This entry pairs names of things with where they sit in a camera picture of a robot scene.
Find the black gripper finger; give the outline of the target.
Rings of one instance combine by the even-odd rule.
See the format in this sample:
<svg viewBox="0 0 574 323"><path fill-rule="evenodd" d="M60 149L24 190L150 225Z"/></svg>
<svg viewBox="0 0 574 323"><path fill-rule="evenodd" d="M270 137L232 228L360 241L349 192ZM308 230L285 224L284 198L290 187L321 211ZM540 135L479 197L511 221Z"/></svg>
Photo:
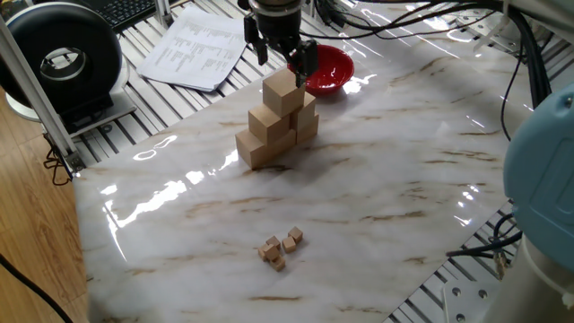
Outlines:
<svg viewBox="0 0 574 323"><path fill-rule="evenodd" d="M268 60L267 45L265 39L259 36L255 15L253 13L249 13L244 17L243 23L245 41L256 51L258 64L264 65Z"/></svg>
<svg viewBox="0 0 574 323"><path fill-rule="evenodd" d="M317 43L315 40L281 39L280 49L295 74L297 87L318 70Z"/></svg>

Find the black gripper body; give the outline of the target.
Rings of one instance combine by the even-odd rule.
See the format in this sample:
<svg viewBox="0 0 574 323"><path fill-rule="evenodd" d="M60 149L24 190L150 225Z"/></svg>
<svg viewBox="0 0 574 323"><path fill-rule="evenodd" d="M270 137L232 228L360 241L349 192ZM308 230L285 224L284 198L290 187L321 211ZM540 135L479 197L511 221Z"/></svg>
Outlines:
<svg viewBox="0 0 574 323"><path fill-rule="evenodd" d="M295 53L301 44L299 7L256 7L253 10L261 37L253 47L257 53L272 48L281 53Z"/></svg>

